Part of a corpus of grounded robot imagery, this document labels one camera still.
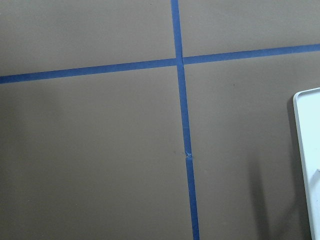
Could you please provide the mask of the white rectangular tray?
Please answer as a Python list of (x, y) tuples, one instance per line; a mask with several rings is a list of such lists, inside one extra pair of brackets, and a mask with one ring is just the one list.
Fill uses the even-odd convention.
[(320, 89), (293, 96), (311, 238), (320, 238)]

